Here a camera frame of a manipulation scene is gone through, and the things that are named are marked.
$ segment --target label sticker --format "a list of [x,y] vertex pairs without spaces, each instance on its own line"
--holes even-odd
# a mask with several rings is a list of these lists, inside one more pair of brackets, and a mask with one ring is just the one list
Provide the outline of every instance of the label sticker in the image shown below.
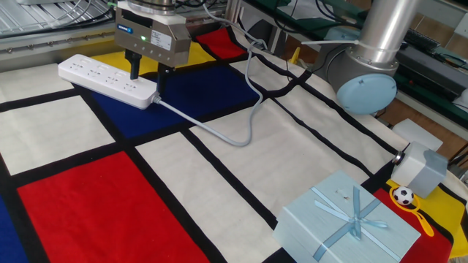
[[170,46],[173,42],[173,38],[163,34],[161,32],[158,32],[156,30],[153,30],[151,32],[151,44],[156,45],[158,47],[162,47],[165,50],[169,51]]
[[117,25],[117,28],[120,29],[120,30],[122,30],[122,31],[125,31],[125,32],[128,33],[128,34],[133,34],[133,29],[131,29],[131,28],[128,27],[128,26],[123,26],[123,25],[121,25],[121,24],[118,24],[118,25]]

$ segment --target power cord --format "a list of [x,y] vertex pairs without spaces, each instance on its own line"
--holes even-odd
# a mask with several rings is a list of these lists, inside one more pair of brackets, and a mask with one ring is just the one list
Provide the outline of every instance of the power cord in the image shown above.
[[333,27],[336,27],[336,26],[352,26],[352,27],[355,27],[355,28],[358,28],[358,29],[362,29],[362,27],[359,26],[359,25],[355,25],[355,24],[349,23],[349,22],[347,22],[345,19],[342,19],[342,18],[337,17],[333,12],[331,12],[331,10],[329,10],[329,9],[326,7],[326,4],[324,3],[325,8],[331,12],[331,14],[333,15],[333,17],[332,17],[331,15],[329,15],[329,14],[326,14],[326,13],[323,11],[323,9],[321,9],[321,7],[319,6],[317,0],[316,0],[316,5],[317,5],[318,10],[319,10],[324,16],[326,16],[326,17],[328,17],[328,18],[334,20],[334,21],[337,22],[337,23],[330,24],[330,25],[326,25],[326,26],[321,26],[321,27],[318,27],[318,28],[314,28],[313,30],[301,30],[301,29],[292,30],[292,29],[288,29],[288,28],[286,28],[286,25],[283,26],[283,25],[281,25],[281,24],[279,23],[279,21],[278,21],[278,14],[276,13],[276,11],[278,10],[279,2],[280,2],[280,1],[281,1],[281,0],[276,0],[275,6],[274,6],[274,8],[273,8],[273,14],[272,14],[272,16],[273,16],[273,20],[274,20],[276,26],[277,26],[278,28],[280,28],[281,30],[283,30],[284,32],[292,33],[292,34],[308,34],[308,33],[312,33],[312,32],[315,32],[315,31],[320,31],[320,30],[327,29],[327,28],[333,28]]
[[324,8],[330,13],[330,14],[327,14],[325,11],[323,11],[322,7],[319,5],[319,0],[315,0],[315,4],[317,5],[317,9],[319,10],[319,12],[322,13],[322,15],[324,15],[325,17],[330,18],[330,19],[332,19],[332,20],[334,20],[336,22],[340,22],[343,26],[352,26],[352,27],[357,28],[357,29],[362,29],[362,26],[350,23],[350,22],[346,21],[345,19],[340,18],[338,15],[335,15],[335,13],[333,11],[331,11],[330,8],[327,7],[327,4],[325,3],[325,0],[320,0],[320,1],[322,2]]
[[464,109],[468,109],[468,107],[467,107],[467,106],[463,106],[463,105],[460,105],[460,104],[453,103],[453,105],[455,105],[455,106],[459,106],[459,107],[462,107],[462,108],[464,108]]
[[159,104],[159,105],[162,105],[164,107],[166,107],[167,109],[175,112],[176,114],[180,115],[181,117],[185,118],[186,120],[192,122],[193,124],[196,124],[198,125],[199,127],[205,129],[207,132],[210,132],[212,133],[213,135],[217,136],[219,139],[221,140],[224,140],[225,142],[231,144],[231,145],[234,145],[234,146],[238,146],[238,147],[243,147],[243,146],[246,146],[250,143],[250,141],[252,140],[252,117],[254,115],[254,112],[255,110],[258,108],[258,106],[260,105],[260,103],[262,103],[262,100],[263,100],[263,95],[261,92],[259,92],[251,83],[250,83],[250,79],[249,79],[249,67],[250,67],[250,62],[252,60],[252,48],[254,47],[254,44],[255,43],[258,43],[258,44],[261,44],[265,47],[265,49],[267,48],[267,45],[265,43],[265,41],[263,39],[256,39],[254,38],[251,34],[249,34],[247,31],[243,30],[242,28],[240,28],[238,25],[234,24],[233,22],[229,21],[229,20],[226,20],[226,19],[222,19],[222,18],[217,18],[215,17],[214,15],[212,15],[209,11],[208,11],[208,8],[206,7],[205,4],[203,4],[203,8],[205,9],[205,12],[211,17],[213,18],[214,20],[217,20],[217,21],[220,21],[220,22],[224,22],[224,23],[229,23],[231,26],[234,26],[236,27],[237,29],[239,29],[240,31],[242,31],[245,35],[247,35],[250,39],[252,39],[252,43],[250,43],[250,46],[249,48],[247,49],[247,52],[249,53],[249,57],[247,58],[247,65],[246,65],[246,71],[245,71],[245,80],[247,82],[247,85],[249,85],[249,87],[259,96],[259,99],[257,100],[257,103],[255,103],[255,105],[253,106],[252,110],[250,111],[250,115],[249,115],[249,122],[248,122],[248,135],[247,135],[247,139],[243,142],[236,142],[235,140],[232,140],[228,137],[226,137],[225,135],[219,133],[218,131],[212,129],[211,127],[195,120],[194,118],[188,116],[187,114],[181,112],[180,110],[177,110],[176,108],[170,106],[169,104],[167,104],[166,102],[163,102],[161,100],[161,97],[158,96],[154,99],[154,103],[156,104]]

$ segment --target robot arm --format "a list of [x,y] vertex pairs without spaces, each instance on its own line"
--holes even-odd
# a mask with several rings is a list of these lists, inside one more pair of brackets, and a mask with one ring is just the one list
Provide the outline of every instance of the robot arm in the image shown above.
[[[370,114],[393,101],[397,89],[392,76],[399,65],[395,55],[420,2],[375,0],[357,45],[321,50],[316,64],[322,66],[316,73],[332,85],[346,110]],[[115,40],[126,48],[132,79],[138,76],[142,55],[154,59],[159,62],[158,92],[162,92],[167,74],[188,62],[191,38],[185,22],[175,14],[173,0],[118,3]]]
[[395,59],[421,0],[375,0],[354,46],[322,47],[317,74],[351,113],[371,114],[395,98]]

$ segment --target power strip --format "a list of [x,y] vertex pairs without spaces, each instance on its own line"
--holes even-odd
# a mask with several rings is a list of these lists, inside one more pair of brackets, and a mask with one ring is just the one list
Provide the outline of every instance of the power strip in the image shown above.
[[156,83],[142,77],[130,80],[130,73],[83,55],[74,55],[60,63],[58,75],[141,110],[146,109],[158,96]]

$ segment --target soccer ball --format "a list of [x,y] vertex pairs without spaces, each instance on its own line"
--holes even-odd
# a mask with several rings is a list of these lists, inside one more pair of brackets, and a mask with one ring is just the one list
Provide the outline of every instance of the soccer ball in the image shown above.
[[393,198],[395,198],[396,202],[400,205],[409,205],[415,199],[415,195],[411,189],[400,186],[393,191]]

